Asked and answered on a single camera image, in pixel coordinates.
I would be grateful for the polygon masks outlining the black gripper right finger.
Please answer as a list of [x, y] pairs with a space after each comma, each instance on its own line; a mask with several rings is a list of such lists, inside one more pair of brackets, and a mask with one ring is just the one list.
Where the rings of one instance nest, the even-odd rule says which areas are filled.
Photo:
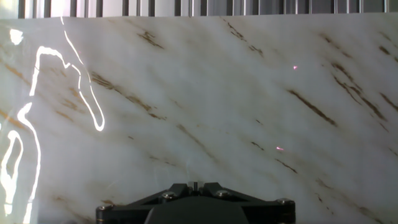
[[262, 200], [222, 187], [217, 182], [195, 182], [195, 194], [236, 205], [249, 223], [296, 223], [295, 202], [288, 198]]

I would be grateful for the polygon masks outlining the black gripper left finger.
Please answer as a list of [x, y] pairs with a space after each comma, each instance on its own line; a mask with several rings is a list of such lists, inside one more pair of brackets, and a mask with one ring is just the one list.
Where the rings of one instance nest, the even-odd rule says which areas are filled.
[[127, 205], [104, 203], [96, 208], [96, 224], [144, 223], [149, 212], [158, 205], [164, 205], [184, 197], [195, 195], [197, 183], [172, 184], [169, 189], [160, 191]]

